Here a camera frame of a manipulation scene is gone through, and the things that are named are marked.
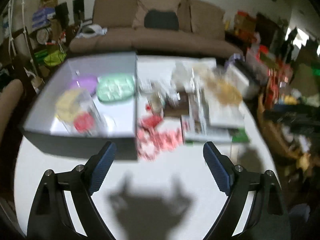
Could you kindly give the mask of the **red round item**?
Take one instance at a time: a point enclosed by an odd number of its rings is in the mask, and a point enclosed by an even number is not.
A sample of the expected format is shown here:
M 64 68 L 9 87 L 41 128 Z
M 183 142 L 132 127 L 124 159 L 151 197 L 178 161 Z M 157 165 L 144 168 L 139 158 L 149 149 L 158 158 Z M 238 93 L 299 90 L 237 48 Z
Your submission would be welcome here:
M 95 128 L 95 120 L 88 112 L 84 112 L 74 119 L 73 126 L 79 133 L 89 132 Z

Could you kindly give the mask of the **yellow snack packet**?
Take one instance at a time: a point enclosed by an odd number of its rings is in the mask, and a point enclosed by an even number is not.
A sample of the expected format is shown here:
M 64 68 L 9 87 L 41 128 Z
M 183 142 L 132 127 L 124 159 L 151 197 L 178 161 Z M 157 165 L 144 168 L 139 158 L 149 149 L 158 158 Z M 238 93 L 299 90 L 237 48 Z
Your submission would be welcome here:
M 57 118 L 62 122 L 73 122 L 81 112 L 81 96 L 85 90 L 81 88 L 66 90 L 56 101 L 55 111 Z

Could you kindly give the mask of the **green plastic bowl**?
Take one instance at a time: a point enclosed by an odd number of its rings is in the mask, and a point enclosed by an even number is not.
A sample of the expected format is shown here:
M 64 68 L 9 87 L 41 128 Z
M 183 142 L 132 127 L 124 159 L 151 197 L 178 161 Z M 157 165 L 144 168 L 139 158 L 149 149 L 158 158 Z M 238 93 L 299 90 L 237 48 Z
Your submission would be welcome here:
M 134 96 L 135 92 L 135 77 L 124 73 L 98 77 L 98 84 L 95 90 L 98 100 L 103 103 L 127 100 Z

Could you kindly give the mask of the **purple plastic bowl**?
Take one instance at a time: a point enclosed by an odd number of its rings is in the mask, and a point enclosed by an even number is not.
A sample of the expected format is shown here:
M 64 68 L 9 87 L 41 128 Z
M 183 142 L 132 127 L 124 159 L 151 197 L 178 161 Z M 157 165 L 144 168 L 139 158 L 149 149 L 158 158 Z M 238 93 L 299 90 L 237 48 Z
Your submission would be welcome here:
M 69 89 L 85 88 L 93 96 L 96 93 L 96 87 L 98 85 L 98 78 L 93 75 L 78 76 L 74 78 L 68 85 Z

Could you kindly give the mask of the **green board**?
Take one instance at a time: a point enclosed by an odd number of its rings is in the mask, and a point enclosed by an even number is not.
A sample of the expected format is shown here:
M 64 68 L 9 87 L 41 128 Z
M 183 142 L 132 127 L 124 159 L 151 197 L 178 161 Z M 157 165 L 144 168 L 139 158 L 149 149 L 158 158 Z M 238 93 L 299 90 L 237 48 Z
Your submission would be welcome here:
M 248 143 L 248 142 L 250 142 L 250 139 L 249 139 L 248 135 L 246 134 L 246 131 L 244 128 L 230 129 L 229 134 L 232 137 L 233 143 Z

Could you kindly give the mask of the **pink cookie cutters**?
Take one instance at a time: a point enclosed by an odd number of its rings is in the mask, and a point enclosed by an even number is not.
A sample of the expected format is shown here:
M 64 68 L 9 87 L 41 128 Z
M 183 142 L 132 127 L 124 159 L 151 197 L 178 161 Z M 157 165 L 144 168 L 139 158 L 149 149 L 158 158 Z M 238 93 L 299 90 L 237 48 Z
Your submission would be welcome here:
M 155 160 L 162 152 L 172 152 L 183 144 L 180 121 L 159 115 L 138 120 L 136 145 L 139 159 Z

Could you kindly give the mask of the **wicker basket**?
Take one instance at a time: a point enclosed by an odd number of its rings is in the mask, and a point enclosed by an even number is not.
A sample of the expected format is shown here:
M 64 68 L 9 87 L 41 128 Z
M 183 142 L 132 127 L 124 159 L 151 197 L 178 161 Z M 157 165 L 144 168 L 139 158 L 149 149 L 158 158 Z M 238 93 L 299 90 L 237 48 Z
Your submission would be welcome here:
M 290 150 L 289 143 L 285 141 L 282 135 L 280 124 L 274 124 L 264 117 L 263 98 L 264 95 L 261 93 L 258 96 L 257 120 L 263 139 L 271 152 L 274 162 L 282 166 L 294 164 L 296 168 L 301 168 L 304 171 L 313 168 L 315 165 L 311 155 L 302 153 L 300 147 L 296 150 Z

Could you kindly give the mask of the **brown sofa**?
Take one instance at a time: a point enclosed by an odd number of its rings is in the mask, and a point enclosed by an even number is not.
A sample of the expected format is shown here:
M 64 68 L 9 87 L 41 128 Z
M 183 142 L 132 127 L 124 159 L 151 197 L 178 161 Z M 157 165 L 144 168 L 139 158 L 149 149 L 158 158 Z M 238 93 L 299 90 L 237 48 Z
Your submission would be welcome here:
M 104 35 L 74 38 L 75 54 L 163 51 L 227 59 L 242 54 L 225 40 L 225 11 L 201 0 L 95 0 L 93 24 Z

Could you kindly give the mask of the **dark cushion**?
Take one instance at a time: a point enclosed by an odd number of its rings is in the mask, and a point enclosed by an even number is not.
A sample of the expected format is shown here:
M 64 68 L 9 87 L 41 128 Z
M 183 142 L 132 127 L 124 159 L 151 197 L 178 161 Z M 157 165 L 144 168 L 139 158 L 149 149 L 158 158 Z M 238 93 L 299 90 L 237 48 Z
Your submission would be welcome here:
M 152 9 L 144 17 L 144 27 L 149 29 L 179 30 L 178 16 L 174 11 Z

